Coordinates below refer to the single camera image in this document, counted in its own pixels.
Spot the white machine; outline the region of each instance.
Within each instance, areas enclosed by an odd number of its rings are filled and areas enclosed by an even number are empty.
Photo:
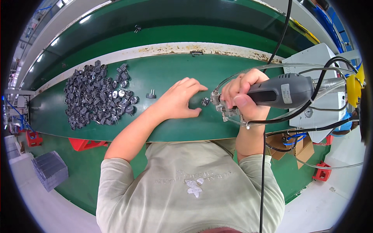
[[[282,63],[311,63],[311,64],[325,64],[330,58],[335,57],[334,53],[329,49],[325,43],[315,45],[311,48],[303,50],[291,57],[282,60]],[[284,67],[285,73],[299,73],[307,70],[306,67]],[[320,70],[304,73],[304,76],[310,76],[312,79],[318,79],[321,74]],[[328,70],[324,79],[337,78],[334,70]],[[345,105],[346,96],[344,92],[329,93],[320,99],[316,100],[312,107],[339,109]],[[319,111],[312,108],[307,108],[303,113],[289,121],[290,126],[300,128],[324,127],[334,122],[340,121],[346,113],[343,111]],[[333,129],[309,132],[313,142],[320,143],[326,136],[331,133]]]

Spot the blue shirt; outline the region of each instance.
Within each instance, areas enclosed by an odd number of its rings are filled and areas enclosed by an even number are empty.
[[[344,117],[342,117],[341,120],[346,120],[346,119],[348,119],[348,118],[350,118],[350,117],[352,117],[352,113],[346,113],[346,114],[344,115]],[[351,127],[352,127],[352,122],[347,122],[347,123],[344,123],[343,125],[337,127],[333,132],[350,130]],[[342,136],[344,136],[344,135],[334,135],[333,133],[332,133],[332,135],[333,135],[334,137],[342,137]]]

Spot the hand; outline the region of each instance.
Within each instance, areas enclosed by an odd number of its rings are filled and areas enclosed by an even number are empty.
[[[175,83],[151,107],[157,110],[162,120],[198,117],[201,108],[190,109],[189,100],[199,91],[207,91],[207,87],[197,80],[184,78]]]
[[[246,121],[265,120],[270,107],[257,106],[252,98],[247,95],[247,92],[251,85],[268,79],[263,72],[251,69],[246,74],[240,74],[236,79],[225,85],[220,99],[226,101],[228,108],[237,106]]]

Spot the workbench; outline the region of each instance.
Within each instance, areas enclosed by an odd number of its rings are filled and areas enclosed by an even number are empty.
[[[184,77],[195,78],[209,88],[209,91],[200,92],[190,100],[191,108],[201,107],[201,99],[209,97],[210,92],[223,79],[241,70],[266,64],[268,56],[263,56],[263,53],[271,53],[275,48],[284,21],[284,15],[278,10],[247,0],[131,0],[103,6],[89,16],[77,19],[57,35],[25,76],[22,89],[37,92],[37,96],[30,101],[31,126],[35,131],[50,135],[112,141],[123,128],[156,101],[145,98],[151,89],[155,90],[159,98]],[[142,26],[142,30],[134,33],[134,26],[137,24]],[[49,86],[49,81],[73,67],[80,66],[82,69],[86,61],[105,54],[141,46],[146,50],[147,45],[169,42],[219,43],[250,48],[260,53],[255,52],[259,58],[251,59],[250,56],[232,55],[228,50],[194,57],[170,50],[167,55],[153,54],[111,62],[107,64],[107,76],[112,78],[117,74],[117,67],[123,62],[128,63],[131,77],[129,90],[140,98],[135,105],[137,112],[134,116],[123,115],[117,125],[97,125],[91,121],[82,129],[71,130],[65,115],[67,105],[64,104],[63,92],[66,82],[64,79],[68,78],[68,74],[53,85]],[[289,57],[317,43],[318,40],[307,30],[290,21],[277,55]],[[266,74],[275,77],[282,73],[282,68],[276,68],[269,69]],[[215,111],[212,104],[202,109],[197,118],[163,122],[148,141],[196,141],[232,138],[237,135],[239,126],[223,122],[221,114]],[[272,108],[268,119],[285,112],[287,110]],[[288,122],[282,122],[266,126],[266,131],[288,128]]]
[[[94,121],[82,129],[71,130],[68,117],[65,114],[65,82],[47,89],[37,95],[30,106],[31,123],[34,130],[46,134],[90,139],[97,141],[112,141],[129,123],[139,116],[157,99],[147,99],[145,95],[151,89],[155,90],[157,98],[174,83],[185,78],[195,78],[209,88],[209,91],[199,92],[190,102],[190,108],[201,107],[202,112],[197,118],[170,119],[160,124],[150,135],[149,142],[196,141],[236,137],[239,125],[223,122],[222,116],[214,105],[201,105],[201,99],[209,97],[211,91],[225,78],[240,70],[265,64],[263,61],[241,57],[205,54],[192,57],[190,54],[171,54],[142,57],[108,65],[107,76],[115,77],[123,62],[128,63],[130,85],[129,90],[139,97],[135,104],[134,116],[124,114],[117,125],[97,125]],[[269,69],[267,75],[274,77],[283,73],[282,68]],[[284,114],[287,110],[272,108],[268,119]],[[266,131],[288,129],[288,122],[267,125]]]

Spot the gray power tool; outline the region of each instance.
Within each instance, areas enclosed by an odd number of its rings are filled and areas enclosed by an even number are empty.
[[[323,81],[320,91],[333,86],[341,78],[326,79]],[[262,83],[254,84],[250,87],[247,95],[250,96],[257,105],[270,106],[274,108],[297,108],[305,104],[313,95],[318,80],[311,77],[295,73],[286,73],[276,78],[271,78]],[[345,91],[345,87],[335,89],[333,92]],[[228,117],[239,115],[241,123],[244,123],[239,109],[234,106],[227,108],[225,101],[220,100],[220,93],[214,90],[211,93],[211,102],[217,111],[222,113],[223,121],[228,121]]]

